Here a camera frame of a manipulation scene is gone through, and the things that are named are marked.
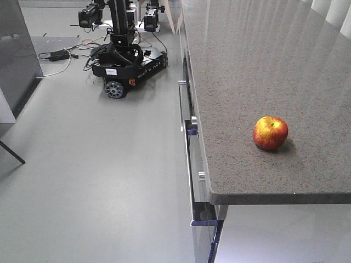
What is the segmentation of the black right robot arm background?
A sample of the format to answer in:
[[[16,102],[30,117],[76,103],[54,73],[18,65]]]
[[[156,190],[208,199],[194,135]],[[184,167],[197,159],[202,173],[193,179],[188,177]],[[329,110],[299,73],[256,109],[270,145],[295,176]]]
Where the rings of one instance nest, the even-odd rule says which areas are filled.
[[[146,14],[144,16],[144,30],[146,32],[156,32],[158,29],[158,13],[165,12],[165,6],[159,3],[159,0],[150,0],[146,5]]]

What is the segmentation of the black left robot arm background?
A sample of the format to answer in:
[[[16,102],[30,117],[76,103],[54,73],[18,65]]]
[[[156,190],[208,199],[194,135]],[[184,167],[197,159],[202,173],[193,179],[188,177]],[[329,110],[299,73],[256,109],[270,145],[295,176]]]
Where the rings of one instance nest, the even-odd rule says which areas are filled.
[[[103,9],[105,8],[104,0],[93,0],[85,9],[78,12],[78,24],[81,28],[92,28],[93,25],[101,25]]]

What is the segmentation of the black wheeled mobile robot base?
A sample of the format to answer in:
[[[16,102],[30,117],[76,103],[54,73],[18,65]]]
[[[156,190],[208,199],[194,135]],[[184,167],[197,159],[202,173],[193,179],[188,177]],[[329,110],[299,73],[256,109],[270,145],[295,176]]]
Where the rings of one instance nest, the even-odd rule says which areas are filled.
[[[112,43],[95,48],[90,54],[93,75],[104,81],[104,91],[108,97],[120,99],[138,82],[167,67],[166,52],[154,47],[115,47]]]

